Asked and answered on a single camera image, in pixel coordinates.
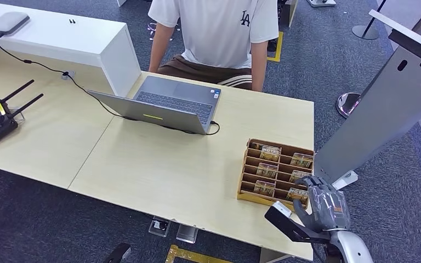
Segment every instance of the stanchion base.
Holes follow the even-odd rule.
[[[312,7],[332,7],[337,4],[334,0],[326,0],[325,2],[323,0],[308,0],[308,2]]]
[[[360,37],[362,39],[367,40],[374,40],[378,38],[378,31],[374,28],[369,28],[369,30],[364,35],[364,31],[366,30],[367,26],[355,26],[352,28],[352,33],[356,35],[356,37]]]
[[[337,110],[345,118],[348,118],[359,103],[361,94],[349,92],[341,95],[337,100]]]

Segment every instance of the power cord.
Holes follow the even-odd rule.
[[[31,60],[29,60],[29,59],[21,59],[21,58],[19,58],[19,57],[17,57],[17,56],[15,56],[15,55],[13,55],[13,54],[11,54],[10,52],[8,52],[7,50],[5,50],[3,47],[1,47],[1,44],[0,44],[0,49],[2,50],[2,51],[4,51],[4,52],[6,52],[8,55],[10,55],[11,57],[13,57],[13,58],[15,58],[15,59],[17,59],[17,60],[19,60],[19,61],[21,61],[21,62],[23,62],[23,63],[26,63],[26,64],[36,64],[36,65],[40,65],[40,66],[42,66],[42,67],[44,67],[44,68],[46,68],[47,70],[50,70],[50,71],[53,71],[53,72],[58,72],[58,73],[62,73],[62,76],[67,76],[67,77],[69,77],[72,81],[73,81],[73,83],[75,84],[75,86],[77,86],[78,88],[80,88],[83,92],[85,92],[86,94],[88,94],[89,96],[91,96],[92,98],[94,98],[97,102],[99,102],[99,104],[108,112],[108,113],[110,113],[110,114],[112,114],[112,115],[114,115],[114,116],[117,116],[117,117],[121,117],[121,118],[123,118],[123,119],[127,119],[127,120],[129,120],[129,121],[137,121],[137,119],[132,119],[132,118],[128,118],[128,117],[125,117],[125,116],[122,116],[122,115],[119,115],[119,114],[116,114],[116,113],[114,113],[114,112],[112,112],[112,111],[110,111],[106,106],[104,106],[104,104],[98,99],[98,98],[96,98],[95,96],[93,96],[93,95],[91,95],[89,92],[87,92],[84,88],[82,88],[80,85],[78,85],[78,83],[76,83],[76,81],[72,78],[72,76],[70,76],[69,75],[69,72],[68,71],[61,71],[61,70],[55,70],[55,69],[53,69],[53,68],[50,68],[50,67],[48,67],[48,66],[46,66],[46,65],[44,65],[44,64],[41,64],[41,63],[39,63],[39,62],[36,62],[36,61],[31,61]],[[214,124],[214,125],[217,125],[217,131],[215,131],[215,132],[213,132],[213,133],[207,133],[206,135],[214,135],[214,134],[216,134],[216,133],[218,133],[219,131],[220,131],[220,125],[217,123],[217,122],[215,122],[215,121],[211,121],[210,122],[210,124]],[[172,129],[172,130],[179,130],[179,131],[182,131],[182,132],[184,132],[184,133],[188,133],[188,134],[196,134],[196,133],[193,133],[193,132],[191,132],[191,131],[186,131],[186,130],[180,130],[180,129],[175,129],[175,128],[172,128],[172,127],[167,127],[167,126],[162,126],[162,125],[160,125],[161,127],[164,127],[164,128],[167,128],[167,129]]]

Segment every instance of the desk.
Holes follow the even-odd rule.
[[[0,39],[7,50],[101,67],[112,88],[109,93],[118,96],[126,96],[141,74],[123,22],[0,4],[0,16],[6,12],[30,17],[25,26]]]
[[[237,200],[236,191],[248,138],[314,148],[314,103],[163,77],[221,88],[220,132],[190,135],[114,117],[69,190],[257,245],[265,248],[261,262],[312,260],[310,244],[291,242],[264,218],[269,207]]]
[[[15,54],[55,69],[73,69],[81,86],[110,90],[100,68]],[[0,98],[31,79],[35,82],[10,99],[9,107],[19,107],[39,93],[44,97],[23,112],[25,123],[0,142],[0,169],[68,188],[112,116],[61,74],[23,64],[0,50]]]

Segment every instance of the striped shorts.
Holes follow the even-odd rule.
[[[181,55],[159,67],[157,73],[241,89],[251,90],[252,87],[250,68],[211,67],[189,62]]]

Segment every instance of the wooden tray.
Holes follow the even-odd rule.
[[[260,159],[260,150],[251,148],[251,144],[255,142],[258,144],[270,145],[275,147],[280,147],[282,149],[281,154],[278,158],[278,161],[268,161],[265,159]],[[293,170],[305,171],[307,173],[312,173],[313,162],[310,168],[298,167],[291,165],[290,162],[295,153],[302,153],[305,155],[314,155],[312,150],[307,150],[303,148],[298,148],[289,145],[278,144],[275,142],[263,141],[258,139],[250,139],[247,143],[246,150],[244,152],[243,159],[243,169],[241,171],[240,183],[238,184],[238,192],[236,194],[236,199],[247,200],[259,204],[272,205],[275,201],[282,202],[286,207],[291,211],[294,211],[294,206],[292,201],[286,200],[288,190],[290,188],[297,188],[302,190],[307,190],[307,187],[304,185],[296,185],[289,182],[291,173]],[[257,167],[259,163],[266,163],[277,166],[277,173],[275,178],[269,178],[261,175],[257,175]],[[275,190],[272,196],[260,195],[254,193],[255,182],[257,180],[271,182],[275,184]],[[309,200],[303,203],[303,208],[308,207]]]

